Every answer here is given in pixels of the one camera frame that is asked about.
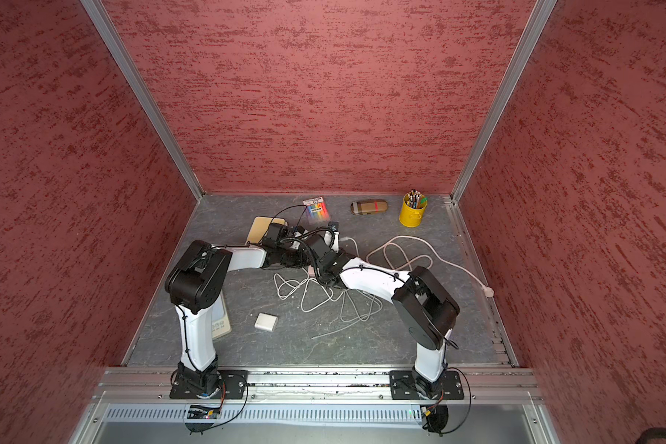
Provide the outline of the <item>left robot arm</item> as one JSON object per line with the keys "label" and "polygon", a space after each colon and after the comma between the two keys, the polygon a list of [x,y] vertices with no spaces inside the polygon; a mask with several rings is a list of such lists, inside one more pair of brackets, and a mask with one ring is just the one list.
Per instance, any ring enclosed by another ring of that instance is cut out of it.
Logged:
{"label": "left robot arm", "polygon": [[165,291],[174,304],[181,329],[181,360],[172,385],[176,399],[185,392],[211,399],[223,392],[214,347],[213,321],[223,303],[222,290],[229,272],[264,269],[274,265],[301,266],[301,254],[282,244],[305,234],[302,227],[272,222],[259,242],[213,245],[192,242],[166,278]]}

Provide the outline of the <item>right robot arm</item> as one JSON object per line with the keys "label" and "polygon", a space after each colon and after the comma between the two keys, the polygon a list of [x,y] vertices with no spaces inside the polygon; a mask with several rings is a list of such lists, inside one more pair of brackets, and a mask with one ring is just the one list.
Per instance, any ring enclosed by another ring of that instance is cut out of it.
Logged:
{"label": "right robot arm", "polygon": [[447,368],[447,335],[461,309],[431,271],[423,266],[411,271],[373,266],[346,251],[334,251],[318,235],[303,240],[302,248],[322,284],[366,292],[395,307],[417,343],[412,375],[418,396],[439,399]]}

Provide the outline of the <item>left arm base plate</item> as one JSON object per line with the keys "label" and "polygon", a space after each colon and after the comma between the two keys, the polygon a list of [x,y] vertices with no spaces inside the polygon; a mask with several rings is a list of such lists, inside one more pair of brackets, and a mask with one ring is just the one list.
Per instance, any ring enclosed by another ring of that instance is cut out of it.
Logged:
{"label": "left arm base plate", "polygon": [[247,386],[246,371],[192,371],[176,369],[170,378],[172,400],[242,400]]}

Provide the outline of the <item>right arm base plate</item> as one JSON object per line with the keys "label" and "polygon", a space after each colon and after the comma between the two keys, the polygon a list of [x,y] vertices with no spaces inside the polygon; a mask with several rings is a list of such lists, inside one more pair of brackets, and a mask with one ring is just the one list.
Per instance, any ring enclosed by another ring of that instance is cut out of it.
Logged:
{"label": "right arm base plate", "polygon": [[414,370],[395,370],[388,374],[394,400],[460,401],[465,399],[461,376],[457,371],[444,370],[440,377],[429,382]]}

